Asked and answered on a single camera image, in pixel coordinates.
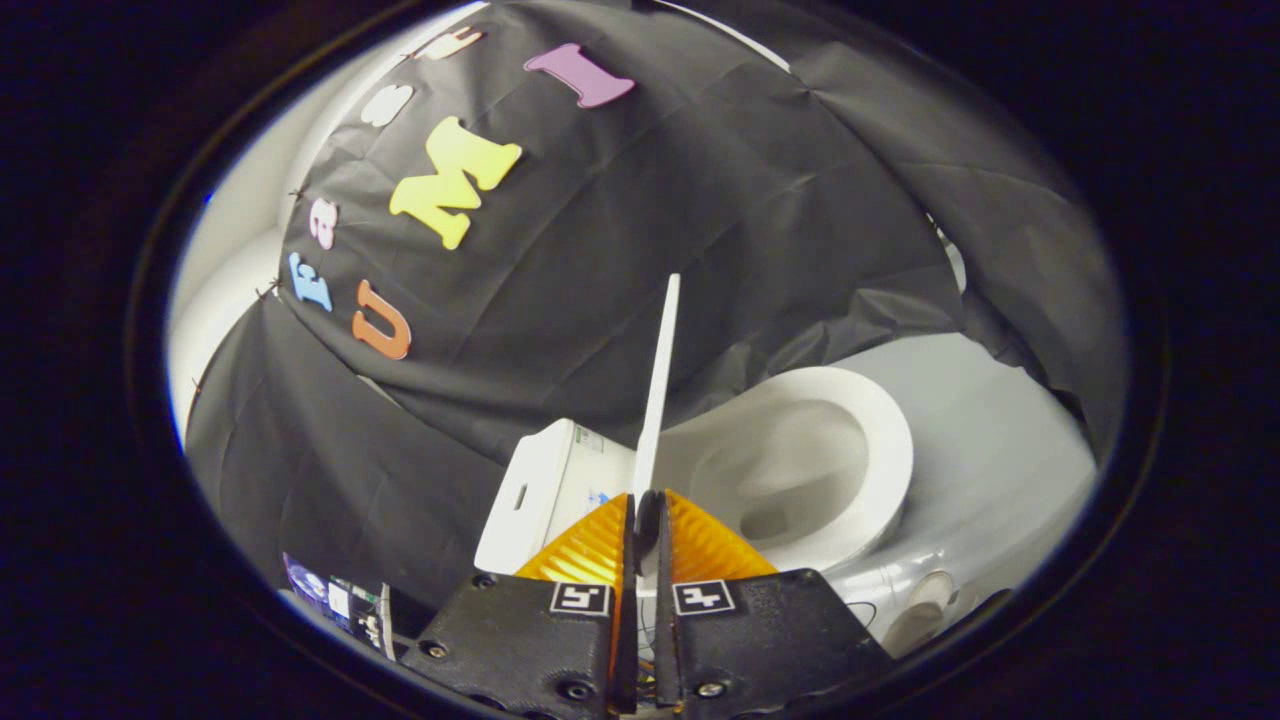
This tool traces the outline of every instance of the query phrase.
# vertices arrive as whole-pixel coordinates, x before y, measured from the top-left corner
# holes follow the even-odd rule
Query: toilet bowl
[[[803,368],[660,432],[648,487],[628,487],[635,457],[568,419],[521,439],[476,566],[515,573],[609,498],[669,488],[778,570],[823,571],[892,529],[913,450],[906,419],[878,384],[851,370]],[[655,561],[641,559],[648,580]],[[641,594],[649,585],[641,582]]]
[[[906,419],[883,388],[803,368],[663,430],[653,477],[778,570],[822,571],[892,528],[911,457]]]

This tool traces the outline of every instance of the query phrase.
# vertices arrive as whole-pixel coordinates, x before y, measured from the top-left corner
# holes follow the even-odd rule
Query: screw
[[[436,660],[439,660],[440,657],[444,657],[447,655],[449,655],[449,651],[444,650],[444,646],[440,646],[440,644],[424,642],[424,643],[420,643],[420,646],[422,648],[422,652],[430,655],[431,657],[435,657]]]
[[[564,683],[561,687],[561,692],[564,693],[564,697],[577,702],[582,702],[584,700],[591,697],[591,688],[584,685],[582,683]]]
[[[703,683],[698,687],[699,697],[719,697],[722,694],[724,694],[723,683]]]

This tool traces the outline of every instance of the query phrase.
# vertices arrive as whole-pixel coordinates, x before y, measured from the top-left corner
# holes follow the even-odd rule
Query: pink foam letter
[[[636,86],[636,81],[616,78],[582,56],[576,42],[561,45],[525,63],[525,69],[547,70],[552,77],[577,91],[579,108],[599,108],[617,100]]]

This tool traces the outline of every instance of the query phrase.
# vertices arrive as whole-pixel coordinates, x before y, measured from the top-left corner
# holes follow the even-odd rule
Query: black plastic sheet
[[[522,436],[567,416],[634,443],[669,273],[668,425],[788,369],[964,331],[1076,400],[1105,455],[1123,311],[1052,161],[876,28],[772,0],[689,5],[790,72],[657,3],[534,0],[458,23],[485,33],[465,51],[397,65],[369,94],[413,87],[385,127],[355,102],[302,187],[279,300],[228,336],[192,413],[193,471],[255,564],[279,575],[287,551],[443,602]],[[566,42],[636,87],[582,109],[524,69]],[[401,179],[435,173],[424,143],[451,115],[524,149],[457,250],[388,209]],[[316,199],[339,208],[328,250],[308,231]],[[964,255],[964,299],[925,211]],[[294,297],[292,252],[332,311]],[[403,360],[353,337],[362,281],[412,329]]]

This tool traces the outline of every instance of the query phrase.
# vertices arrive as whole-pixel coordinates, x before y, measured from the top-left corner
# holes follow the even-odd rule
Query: white plastic rod
[[[671,373],[671,350],[676,342],[676,307],[680,305],[680,275],[667,281],[667,302],[662,309],[658,327],[658,350],[653,357],[653,378],[649,380],[649,406],[645,407],[640,441],[636,443],[635,474],[631,475],[631,495],[640,500],[653,486],[653,462],[658,456],[658,433],[662,432],[662,409],[667,401],[667,375]]]

